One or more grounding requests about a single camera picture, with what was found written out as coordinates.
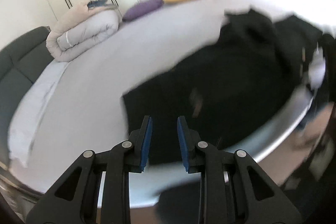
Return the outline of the black jeans pants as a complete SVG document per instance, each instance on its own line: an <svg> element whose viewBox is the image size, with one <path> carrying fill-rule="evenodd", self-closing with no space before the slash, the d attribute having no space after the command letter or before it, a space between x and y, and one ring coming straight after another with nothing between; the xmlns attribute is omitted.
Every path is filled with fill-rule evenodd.
<svg viewBox="0 0 336 224"><path fill-rule="evenodd" d="M179 116L202 140L230 147L284 106L322 37L294 15L272 22L255 10L230 14L216 43L123 95L128 130L152 118L152 165L181 160Z"/></svg>

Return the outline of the bed with white sheet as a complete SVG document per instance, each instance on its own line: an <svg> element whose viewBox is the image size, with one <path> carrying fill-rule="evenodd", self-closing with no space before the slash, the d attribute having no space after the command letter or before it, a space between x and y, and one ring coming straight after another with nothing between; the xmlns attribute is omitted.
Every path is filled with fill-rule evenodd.
<svg viewBox="0 0 336 224"><path fill-rule="evenodd" d="M48 65L11 120L10 174L43 193L81 152L123 141L122 94L214 43L228 11L226 0L168 5L73 61Z"/></svg>

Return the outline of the purple pillow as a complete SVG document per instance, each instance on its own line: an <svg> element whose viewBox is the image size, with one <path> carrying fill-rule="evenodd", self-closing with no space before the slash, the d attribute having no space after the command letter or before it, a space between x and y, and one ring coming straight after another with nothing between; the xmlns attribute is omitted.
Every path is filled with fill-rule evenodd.
<svg viewBox="0 0 336 224"><path fill-rule="evenodd" d="M139 2L138 4L129 8L124 14L122 21L131 22L137 18L140 18L150 12L153 12L164 4L163 0L147 0L144 2Z"/></svg>

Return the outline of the folded blue denim garment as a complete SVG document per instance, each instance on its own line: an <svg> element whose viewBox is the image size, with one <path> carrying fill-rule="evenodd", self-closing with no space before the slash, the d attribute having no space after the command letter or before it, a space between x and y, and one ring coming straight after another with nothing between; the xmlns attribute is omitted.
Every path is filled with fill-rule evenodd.
<svg viewBox="0 0 336 224"><path fill-rule="evenodd" d="M106 6L108 0L93 0L93 1L90 1L88 4L87 4L87 7L88 9L94 9L96 7L102 7L102 6Z"/></svg>

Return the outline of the folded beige white duvet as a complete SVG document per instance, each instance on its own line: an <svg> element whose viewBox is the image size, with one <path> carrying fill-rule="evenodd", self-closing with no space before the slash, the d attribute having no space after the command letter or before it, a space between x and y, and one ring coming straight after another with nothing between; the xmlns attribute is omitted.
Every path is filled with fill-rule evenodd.
<svg viewBox="0 0 336 224"><path fill-rule="evenodd" d="M80 2L51 28L46 47L58 62L70 62L114 35L120 16L112 5L89 7Z"/></svg>

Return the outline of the dark green padded headboard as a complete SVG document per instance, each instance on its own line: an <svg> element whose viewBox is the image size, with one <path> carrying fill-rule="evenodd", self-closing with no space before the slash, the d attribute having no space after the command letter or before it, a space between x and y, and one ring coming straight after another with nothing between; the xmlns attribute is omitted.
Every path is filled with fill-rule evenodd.
<svg viewBox="0 0 336 224"><path fill-rule="evenodd" d="M53 60L46 47L50 30L41 26L18 37L1 50L1 137L23 96Z"/></svg>

